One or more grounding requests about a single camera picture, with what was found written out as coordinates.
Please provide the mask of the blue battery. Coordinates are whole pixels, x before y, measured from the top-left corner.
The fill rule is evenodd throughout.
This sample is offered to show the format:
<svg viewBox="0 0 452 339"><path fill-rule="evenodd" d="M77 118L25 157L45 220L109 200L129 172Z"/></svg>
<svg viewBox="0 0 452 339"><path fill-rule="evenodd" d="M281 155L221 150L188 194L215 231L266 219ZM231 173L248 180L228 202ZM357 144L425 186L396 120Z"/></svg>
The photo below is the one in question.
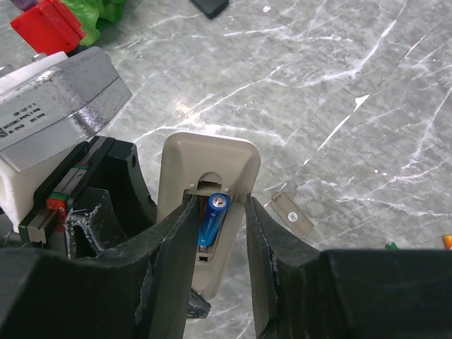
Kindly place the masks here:
<svg viewBox="0 0 452 339"><path fill-rule="evenodd" d="M229 206L230 198L226 194L214 193L208 198L198 234L199 247L206 249L214 243Z"/></svg>

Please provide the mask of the beige battery cover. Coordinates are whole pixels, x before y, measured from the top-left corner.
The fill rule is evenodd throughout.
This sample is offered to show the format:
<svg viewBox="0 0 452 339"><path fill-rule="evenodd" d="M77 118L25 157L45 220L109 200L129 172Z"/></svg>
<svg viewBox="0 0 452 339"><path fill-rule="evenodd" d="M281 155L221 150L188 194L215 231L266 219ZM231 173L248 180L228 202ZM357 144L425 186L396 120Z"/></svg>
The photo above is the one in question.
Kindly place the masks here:
<svg viewBox="0 0 452 339"><path fill-rule="evenodd" d="M300 239L304 238L314 227L312 221L302 212L300 207L285 191L273 195L270 205L284 223Z"/></svg>

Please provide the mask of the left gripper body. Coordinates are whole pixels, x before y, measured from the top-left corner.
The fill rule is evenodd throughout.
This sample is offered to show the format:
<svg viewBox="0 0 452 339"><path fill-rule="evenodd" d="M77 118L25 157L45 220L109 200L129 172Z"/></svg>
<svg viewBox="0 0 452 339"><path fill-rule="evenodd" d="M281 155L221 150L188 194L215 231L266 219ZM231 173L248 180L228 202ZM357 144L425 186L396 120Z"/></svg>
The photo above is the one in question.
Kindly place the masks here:
<svg viewBox="0 0 452 339"><path fill-rule="evenodd" d="M24 247L95 257L156 222L137 147L110 137L77 145L37 188L18 226Z"/></svg>

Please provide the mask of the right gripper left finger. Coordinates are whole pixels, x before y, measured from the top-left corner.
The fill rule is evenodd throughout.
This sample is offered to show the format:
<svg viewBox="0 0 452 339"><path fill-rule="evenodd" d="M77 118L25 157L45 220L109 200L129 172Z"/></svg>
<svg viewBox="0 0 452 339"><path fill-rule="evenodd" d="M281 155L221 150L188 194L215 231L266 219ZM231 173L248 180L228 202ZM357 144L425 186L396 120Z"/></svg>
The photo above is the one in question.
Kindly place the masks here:
<svg viewBox="0 0 452 339"><path fill-rule="evenodd" d="M95 258L1 250L2 338L181 338L199 202Z"/></svg>

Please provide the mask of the beige white remote control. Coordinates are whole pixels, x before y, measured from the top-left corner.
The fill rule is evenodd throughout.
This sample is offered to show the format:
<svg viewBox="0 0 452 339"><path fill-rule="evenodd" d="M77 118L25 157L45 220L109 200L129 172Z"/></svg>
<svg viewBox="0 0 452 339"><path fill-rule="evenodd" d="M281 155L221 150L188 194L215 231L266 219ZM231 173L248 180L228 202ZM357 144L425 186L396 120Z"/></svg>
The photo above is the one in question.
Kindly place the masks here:
<svg viewBox="0 0 452 339"><path fill-rule="evenodd" d="M166 218L190 195L206 206L214 193L229 197L230 206L210 246L196 253L192 288L204 299L218 292L222 276L244 217L261 158L256 146L241 138L198 132L177 132L163 144L157 220Z"/></svg>

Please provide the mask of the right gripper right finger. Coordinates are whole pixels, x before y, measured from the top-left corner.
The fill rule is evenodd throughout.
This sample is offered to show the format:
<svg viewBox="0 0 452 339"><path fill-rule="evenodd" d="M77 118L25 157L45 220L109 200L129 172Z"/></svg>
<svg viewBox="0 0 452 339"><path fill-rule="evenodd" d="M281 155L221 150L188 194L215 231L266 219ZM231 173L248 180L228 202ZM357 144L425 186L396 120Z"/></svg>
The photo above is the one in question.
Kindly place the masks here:
<svg viewBox="0 0 452 339"><path fill-rule="evenodd" d="M245 210L257 338L451 337L449 251L319 251L256 198Z"/></svg>

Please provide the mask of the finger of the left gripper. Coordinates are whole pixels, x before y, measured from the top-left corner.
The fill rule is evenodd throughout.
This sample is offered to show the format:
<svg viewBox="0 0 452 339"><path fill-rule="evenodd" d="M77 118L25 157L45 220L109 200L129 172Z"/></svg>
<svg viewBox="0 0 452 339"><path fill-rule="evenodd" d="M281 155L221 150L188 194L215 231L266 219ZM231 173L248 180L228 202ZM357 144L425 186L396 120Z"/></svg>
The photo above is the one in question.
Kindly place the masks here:
<svg viewBox="0 0 452 339"><path fill-rule="evenodd" d="M206 319L210 313L211 304L207 302L197 291L191 288L186 318Z"/></svg>

